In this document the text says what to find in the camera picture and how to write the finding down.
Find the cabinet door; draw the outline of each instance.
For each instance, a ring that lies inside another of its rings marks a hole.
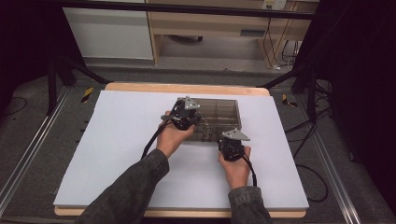
[[[146,12],[64,8],[64,13],[83,57],[153,59]]]

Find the hand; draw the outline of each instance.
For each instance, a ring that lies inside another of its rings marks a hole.
[[[171,120],[165,120],[164,122],[169,122],[163,129],[163,131],[157,137],[157,148],[169,158],[180,146],[180,144],[188,137],[190,137],[193,132],[195,125],[191,125],[186,131],[181,131],[172,123]]]
[[[250,156],[251,147],[245,147],[245,154]],[[248,175],[250,168],[244,159],[237,161],[225,161],[221,152],[219,152],[219,162],[224,168],[225,176],[231,190],[245,187],[248,184]]]

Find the transparent container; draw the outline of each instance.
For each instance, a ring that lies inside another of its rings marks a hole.
[[[186,139],[194,142],[217,142],[223,132],[241,130],[238,102],[236,100],[191,98],[200,105],[197,113],[202,116],[194,134]]]

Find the jacket sleeve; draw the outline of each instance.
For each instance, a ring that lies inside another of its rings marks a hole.
[[[152,150],[105,189],[75,223],[140,223],[157,183],[168,172],[168,159],[159,149]]]
[[[233,224],[267,224],[272,219],[264,207],[262,191],[257,187],[233,189],[228,194]]]

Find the human arm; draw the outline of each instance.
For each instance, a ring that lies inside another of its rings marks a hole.
[[[250,155],[250,147],[245,147],[245,153]],[[228,194],[232,209],[231,221],[240,223],[272,223],[272,219],[264,207],[262,191],[257,187],[248,187],[248,164],[240,159],[238,161],[225,161],[219,153],[219,163],[224,168],[227,182],[231,188]]]
[[[157,146],[143,160],[129,167],[77,218],[79,223],[140,223],[157,183],[169,172],[168,158],[193,133],[172,123],[157,138]]]

